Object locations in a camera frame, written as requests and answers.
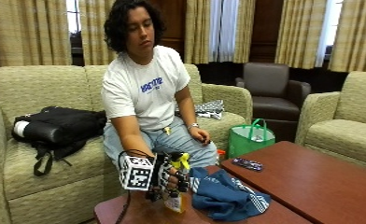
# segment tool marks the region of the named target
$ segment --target green shopping bag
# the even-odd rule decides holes
[[[229,157],[239,157],[251,151],[271,146],[274,143],[275,135],[267,129],[263,119],[255,119],[250,125],[235,125],[230,129]]]

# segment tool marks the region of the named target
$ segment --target wooden wall panel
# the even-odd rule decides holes
[[[161,10],[167,31],[161,45],[175,49],[185,55],[186,0],[151,0]]]
[[[251,62],[274,63],[282,13],[282,0],[257,1],[249,56]]]

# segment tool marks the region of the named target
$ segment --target black backpack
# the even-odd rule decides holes
[[[66,107],[49,106],[37,114],[17,117],[11,135],[21,142],[30,143],[38,154],[34,174],[49,174],[53,161],[65,161],[79,151],[86,141],[103,134],[107,122],[105,111],[95,112]],[[49,157],[45,171],[39,171],[43,159]]]

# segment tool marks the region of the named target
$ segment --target remote control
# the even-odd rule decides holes
[[[249,170],[254,170],[254,171],[258,171],[258,172],[263,171],[263,165],[257,161],[250,161],[247,159],[243,159],[243,158],[238,157],[238,158],[233,159],[231,163],[234,165],[245,167]]]

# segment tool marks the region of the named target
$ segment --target young man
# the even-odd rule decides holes
[[[109,65],[101,94],[111,120],[105,127],[105,150],[118,167],[119,154],[129,149],[151,157],[162,151],[187,152],[191,167],[217,162],[217,146],[197,124],[190,76],[179,54],[158,45],[163,31],[159,13],[149,2],[115,2],[105,40],[119,57]],[[182,118],[174,115],[175,103]]]

